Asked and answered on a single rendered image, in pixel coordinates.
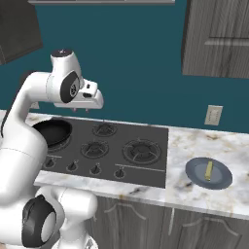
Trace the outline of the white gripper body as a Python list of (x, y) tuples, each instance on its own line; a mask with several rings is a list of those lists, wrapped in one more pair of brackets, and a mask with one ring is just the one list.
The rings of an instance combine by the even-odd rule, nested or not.
[(69, 103), (55, 103), (55, 107), (59, 108), (75, 108), (75, 109), (101, 109), (104, 105), (104, 99), (100, 90), (94, 97), (83, 97), (79, 91), (76, 97)]

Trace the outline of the black pan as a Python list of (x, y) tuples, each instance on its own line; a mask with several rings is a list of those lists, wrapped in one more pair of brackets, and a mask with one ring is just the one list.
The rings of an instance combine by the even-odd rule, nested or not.
[(72, 125), (65, 120), (46, 120), (33, 126), (45, 138), (48, 147), (66, 141), (72, 132)]

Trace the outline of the yellow butter stick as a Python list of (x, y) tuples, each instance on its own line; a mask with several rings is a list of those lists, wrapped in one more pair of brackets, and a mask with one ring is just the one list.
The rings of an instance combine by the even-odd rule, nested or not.
[(212, 169), (213, 169), (213, 162), (210, 160), (206, 166), (206, 170), (205, 170), (205, 174), (204, 174), (204, 179), (206, 181), (211, 180)]

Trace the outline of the black hob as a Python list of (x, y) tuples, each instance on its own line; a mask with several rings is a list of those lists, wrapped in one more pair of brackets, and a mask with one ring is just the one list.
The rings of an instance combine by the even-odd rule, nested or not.
[[(69, 119), (72, 133), (64, 143), (50, 148), (47, 159), (54, 166), (46, 171), (110, 180), (148, 187), (164, 188), (168, 147), (168, 130), (163, 127), (118, 124), (107, 121)], [(78, 169), (66, 167), (75, 161)], [(89, 171), (99, 165), (101, 172)], [(114, 173), (122, 168), (124, 178)]]

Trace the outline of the grey range hood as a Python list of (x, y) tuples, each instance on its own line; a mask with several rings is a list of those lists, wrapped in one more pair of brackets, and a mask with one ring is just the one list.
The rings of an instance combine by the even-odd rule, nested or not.
[(175, 0), (27, 0), (32, 5), (175, 5)]

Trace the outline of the grey wood cupboard door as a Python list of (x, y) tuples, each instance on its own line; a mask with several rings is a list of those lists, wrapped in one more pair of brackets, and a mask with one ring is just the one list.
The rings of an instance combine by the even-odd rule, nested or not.
[(98, 249), (161, 249), (168, 208), (104, 196), (97, 201), (87, 224)]
[(167, 249), (249, 249), (249, 221), (176, 210)]

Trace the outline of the grey-blue plate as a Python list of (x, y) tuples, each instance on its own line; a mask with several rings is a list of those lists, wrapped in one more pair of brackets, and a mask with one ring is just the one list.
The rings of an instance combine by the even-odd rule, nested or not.
[[(205, 178), (208, 163), (212, 163), (210, 179)], [(222, 190), (232, 183), (230, 170), (218, 160), (211, 158), (193, 158), (186, 163), (185, 168), (188, 178), (196, 185), (209, 190)]]

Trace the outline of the dark wall cupboard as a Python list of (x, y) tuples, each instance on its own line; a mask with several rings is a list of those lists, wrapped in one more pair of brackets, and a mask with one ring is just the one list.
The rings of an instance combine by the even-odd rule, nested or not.
[(0, 0), (0, 65), (42, 47), (35, 7), (28, 0)]

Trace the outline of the grey wood wall cupboard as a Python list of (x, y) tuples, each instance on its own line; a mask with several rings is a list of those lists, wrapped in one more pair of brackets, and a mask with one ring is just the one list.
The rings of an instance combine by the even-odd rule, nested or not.
[(187, 0), (181, 70), (249, 79), (249, 0)]

